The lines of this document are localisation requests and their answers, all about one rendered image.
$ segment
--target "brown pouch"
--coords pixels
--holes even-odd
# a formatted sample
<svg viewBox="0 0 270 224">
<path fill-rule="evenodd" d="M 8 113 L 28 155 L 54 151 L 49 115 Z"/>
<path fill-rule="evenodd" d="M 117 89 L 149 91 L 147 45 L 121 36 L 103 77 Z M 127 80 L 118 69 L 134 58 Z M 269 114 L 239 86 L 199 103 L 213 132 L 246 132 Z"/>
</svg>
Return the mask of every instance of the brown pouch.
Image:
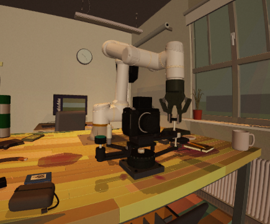
<svg viewBox="0 0 270 224">
<path fill-rule="evenodd" d="M 55 185 L 52 182 L 21 185 L 14 191 L 9 200 L 9 210 L 18 212 L 44 208 L 45 211 L 42 210 L 42 213 L 45 213 L 47 212 L 47 207 L 53 203 L 54 195 Z"/>
</svg>

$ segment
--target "red flower pot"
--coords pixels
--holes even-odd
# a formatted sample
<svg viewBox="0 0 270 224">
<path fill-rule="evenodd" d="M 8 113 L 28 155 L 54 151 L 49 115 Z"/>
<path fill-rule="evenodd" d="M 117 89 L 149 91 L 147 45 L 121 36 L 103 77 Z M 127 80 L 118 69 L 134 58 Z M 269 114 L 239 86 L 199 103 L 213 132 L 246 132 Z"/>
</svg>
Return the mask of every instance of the red flower pot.
<svg viewBox="0 0 270 224">
<path fill-rule="evenodd" d="M 193 110 L 193 119 L 201 120 L 202 110 Z"/>
</svg>

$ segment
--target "white robotic arm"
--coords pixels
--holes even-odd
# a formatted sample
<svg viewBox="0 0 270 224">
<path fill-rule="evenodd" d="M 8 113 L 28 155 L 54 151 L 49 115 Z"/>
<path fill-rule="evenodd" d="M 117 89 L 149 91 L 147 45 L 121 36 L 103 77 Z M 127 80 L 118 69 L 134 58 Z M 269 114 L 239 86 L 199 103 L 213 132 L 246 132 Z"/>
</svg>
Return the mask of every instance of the white robotic arm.
<svg viewBox="0 0 270 224">
<path fill-rule="evenodd" d="M 166 68 L 166 95 L 163 99 L 160 99 L 161 106 L 163 111 L 168 113 L 168 120 L 171 122 L 172 109 L 175 105 L 178 110 L 177 121 L 178 123 L 181 122 L 181 114 L 186 112 L 191 103 L 191 99 L 186 99 L 184 95 L 184 49 L 181 42 L 169 42 L 166 44 L 165 51 L 154 53 L 127 43 L 109 40 L 102 45 L 102 52 L 109 58 L 118 59 L 116 60 L 116 93 L 112 105 L 110 103 L 94 105 L 93 129 L 90 135 L 92 140 L 96 135 L 106 135 L 107 128 L 110 128 L 110 122 L 122 121 L 123 109 L 129 106 L 127 102 L 129 65 L 151 70 Z M 182 110 L 181 103 L 184 99 L 186 105 Z"/>
</svg>

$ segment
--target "white mug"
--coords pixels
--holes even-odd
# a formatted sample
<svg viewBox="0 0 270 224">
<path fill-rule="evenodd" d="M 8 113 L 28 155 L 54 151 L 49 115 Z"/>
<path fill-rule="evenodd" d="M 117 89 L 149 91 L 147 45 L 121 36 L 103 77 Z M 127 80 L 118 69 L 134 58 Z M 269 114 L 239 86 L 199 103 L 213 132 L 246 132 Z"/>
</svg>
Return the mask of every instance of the white mug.
<svg viewBox="0 0 270 224">
<path fill-rule="evenodd" d="M 249 136 L 253 137 L 252 144 L 249 145 Z M 249 146 L 253 146 L 255 137 L 252 133 L 244 130 L 232 130 L 232 148 L 239 151 L 247 151 Z"/>
</svg>

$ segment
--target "monitor screen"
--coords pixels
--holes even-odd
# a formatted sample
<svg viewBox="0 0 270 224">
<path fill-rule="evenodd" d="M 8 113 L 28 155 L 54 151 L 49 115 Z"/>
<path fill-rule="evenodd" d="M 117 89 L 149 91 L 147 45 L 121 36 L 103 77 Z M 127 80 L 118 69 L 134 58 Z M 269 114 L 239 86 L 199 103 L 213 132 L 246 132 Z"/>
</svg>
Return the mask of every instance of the monitor screen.
<svg viewBox="0 0 270 224">
<path fill-rule="evenodd" d="M 86 111 L 87 96 L 84 95 L 53 95 L 53 115 L 58 111 Z"/>
</svg>

